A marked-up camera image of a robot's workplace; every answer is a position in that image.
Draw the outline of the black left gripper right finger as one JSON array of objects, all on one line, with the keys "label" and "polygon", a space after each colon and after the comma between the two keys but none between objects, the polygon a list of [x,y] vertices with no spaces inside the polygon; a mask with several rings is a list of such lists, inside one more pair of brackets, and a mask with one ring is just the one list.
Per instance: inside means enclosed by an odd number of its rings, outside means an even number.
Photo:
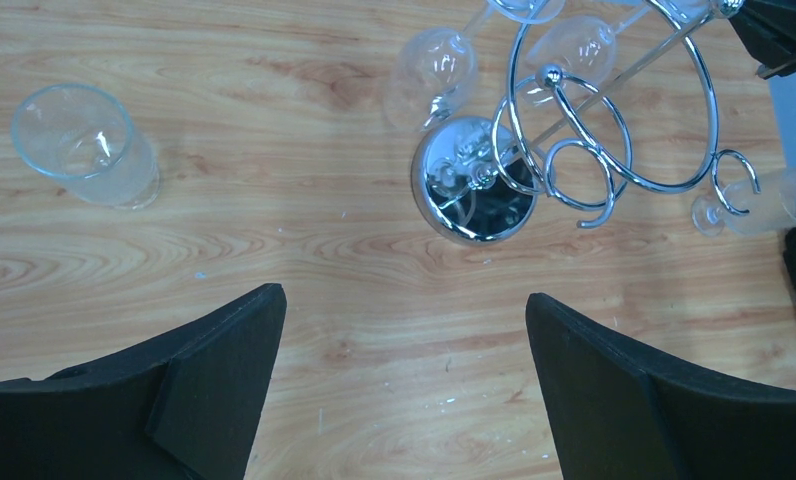
[{"label": "black left gripper right finger", "polygon": [[567,479],[796,479],[796,390],[723,374],[544,293],[526,328]]}]

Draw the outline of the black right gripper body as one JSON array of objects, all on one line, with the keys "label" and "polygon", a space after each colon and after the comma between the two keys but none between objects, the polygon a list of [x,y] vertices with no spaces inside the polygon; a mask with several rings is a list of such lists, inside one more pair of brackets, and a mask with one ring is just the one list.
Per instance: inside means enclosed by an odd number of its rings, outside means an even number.
[{"label": "black right gripper body", "polygon": [[796,0],[745,1],[729,22],[759,78],[796,73]]}]

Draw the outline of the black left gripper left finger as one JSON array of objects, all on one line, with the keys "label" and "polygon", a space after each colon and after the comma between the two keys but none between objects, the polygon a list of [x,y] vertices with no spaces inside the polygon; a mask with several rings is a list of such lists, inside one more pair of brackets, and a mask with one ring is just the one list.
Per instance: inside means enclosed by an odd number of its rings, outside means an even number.
[{"label": "black left gripper left finger", "polygon": [[269,283],[42,380],[0,382],[0,479],[241,479],[287,298]]}]

